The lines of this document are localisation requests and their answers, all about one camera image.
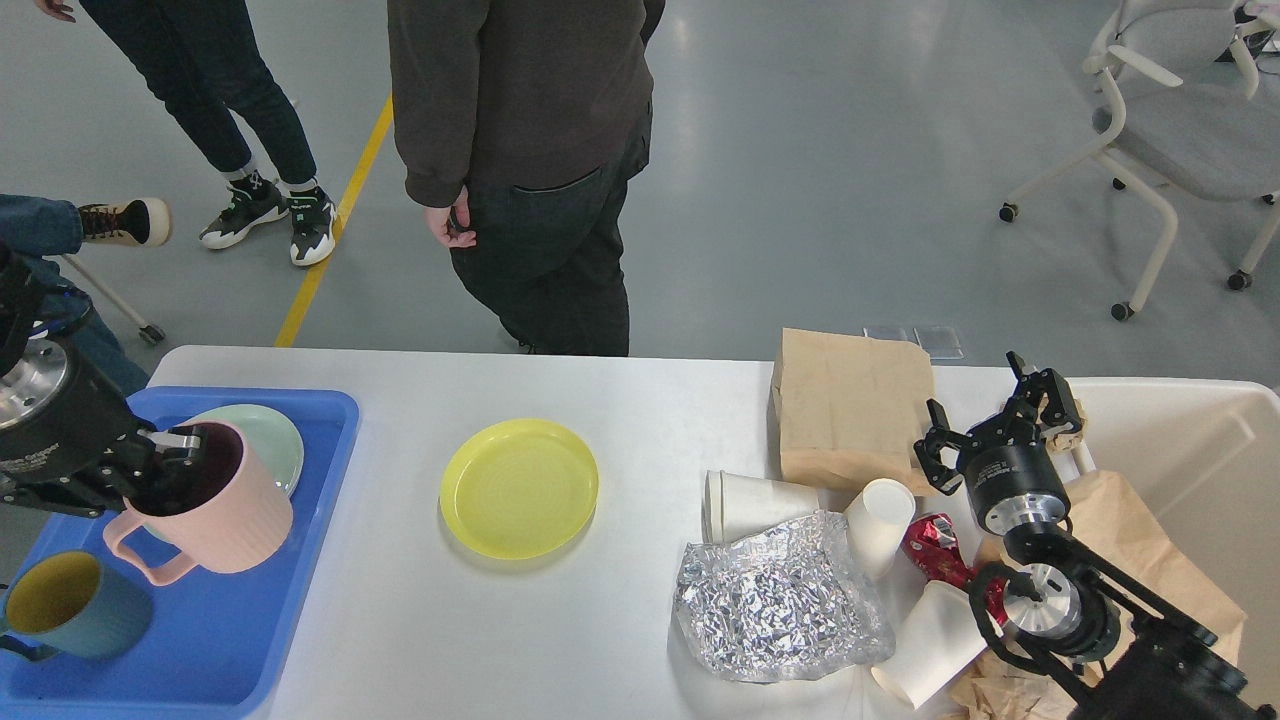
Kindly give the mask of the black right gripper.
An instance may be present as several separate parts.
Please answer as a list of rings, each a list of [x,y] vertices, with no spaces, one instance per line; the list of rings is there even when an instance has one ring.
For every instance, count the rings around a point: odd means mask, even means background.
[[[952,430],[942,404],[929,398],[931,427],[913,446],[922,473],[940,493],[955,495],[963,474],[977,523],[992,536],[1068,518],[1071,503],[1041,432],[1079,427],[1064,375],[1028,368],[1014,351],[1006,360],[1018,383],[1004,409],[975,425],[978,439]],[[957,468],[945,464],[945,448],[957,454]]]

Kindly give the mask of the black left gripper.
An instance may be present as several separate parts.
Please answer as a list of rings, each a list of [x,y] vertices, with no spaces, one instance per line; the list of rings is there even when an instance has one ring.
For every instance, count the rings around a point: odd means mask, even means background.
[[[195,506],[205,424],[151,429],[76,347],[31,340],[3,377],[3,502],[79,518]]]

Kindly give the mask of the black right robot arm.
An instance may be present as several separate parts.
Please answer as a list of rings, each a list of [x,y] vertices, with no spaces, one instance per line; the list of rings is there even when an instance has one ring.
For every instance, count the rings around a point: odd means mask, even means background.
[[[964,587],[986,646],[1051,678],[1074,719],[1275,719],[1242,698],[1245,674],[1215,653],[1215,633],[1073,534],[1048,442],[1082,430],[1083,415],[1059,372],[1006,359],[1016,383],[997,414],[957,432],[929,400],[914,445],[927,480],[965,489],[978,527],[1011,555]]]

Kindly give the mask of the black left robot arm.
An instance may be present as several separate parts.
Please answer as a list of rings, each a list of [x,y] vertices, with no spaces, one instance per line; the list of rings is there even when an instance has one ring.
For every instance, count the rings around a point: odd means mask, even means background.
[[[146,509],[183,511],[196,496],[209,433],[161,432],[70,342],[92,315],[50,315],[46,284],[3,249],[3,502],[81,518]]]

